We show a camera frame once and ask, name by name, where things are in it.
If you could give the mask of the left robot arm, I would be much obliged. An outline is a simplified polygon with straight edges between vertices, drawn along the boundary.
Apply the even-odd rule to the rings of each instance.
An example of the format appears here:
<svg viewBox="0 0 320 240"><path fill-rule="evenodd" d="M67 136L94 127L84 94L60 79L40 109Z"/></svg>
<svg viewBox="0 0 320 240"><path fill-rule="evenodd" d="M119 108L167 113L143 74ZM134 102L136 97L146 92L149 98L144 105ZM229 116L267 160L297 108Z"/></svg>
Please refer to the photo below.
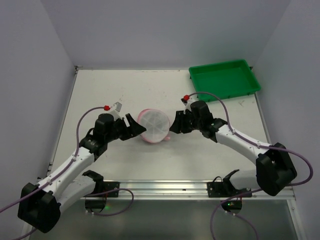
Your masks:
<svg viewBox="0 0 320 240"><path fill-rule="evenodd" d="M102 113L75 152L49 176L21 191L17 216L42 233L48 233L62 213L78 199L102 195L106 190L102 175L86 168L93 164L115 140L126 141L146 131L130 114L125 118Z"/></svg>

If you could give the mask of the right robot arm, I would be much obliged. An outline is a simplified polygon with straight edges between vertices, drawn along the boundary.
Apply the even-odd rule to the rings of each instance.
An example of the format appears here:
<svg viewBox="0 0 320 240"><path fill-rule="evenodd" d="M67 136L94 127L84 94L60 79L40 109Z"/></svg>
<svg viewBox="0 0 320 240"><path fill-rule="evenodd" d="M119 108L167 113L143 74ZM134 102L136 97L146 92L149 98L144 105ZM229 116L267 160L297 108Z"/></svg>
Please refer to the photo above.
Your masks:
<svg viewBox="0 0 320 240"><path fill-rule="evenodd" d="M185 109L176 112L169 129L171 132L187 134L200 131L205 138L233 149L255 165L254 170L233 170L220 182L212 184L214 191L230 197L250 189L262 189L268 195L276 196L297 177L296 168L283 144L266 145L231 130L227 121L213 117L202 100L184 97L181 101Z"/></svg>

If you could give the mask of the white mesh laundry bag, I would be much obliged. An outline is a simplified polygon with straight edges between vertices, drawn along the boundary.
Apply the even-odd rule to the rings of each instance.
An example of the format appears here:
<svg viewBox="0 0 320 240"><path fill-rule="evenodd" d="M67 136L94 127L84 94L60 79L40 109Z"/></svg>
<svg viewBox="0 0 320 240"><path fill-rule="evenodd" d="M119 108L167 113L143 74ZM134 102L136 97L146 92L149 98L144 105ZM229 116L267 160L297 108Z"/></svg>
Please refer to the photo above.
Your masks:
<svg viewBox="0 0 320 240"><path fill-rule="evenodd" d="M146 131L140 134L145 142L157 144L169 139L171 124L164 112L152 108L144 109L139 113L137 122L146 128Z"/></svg>

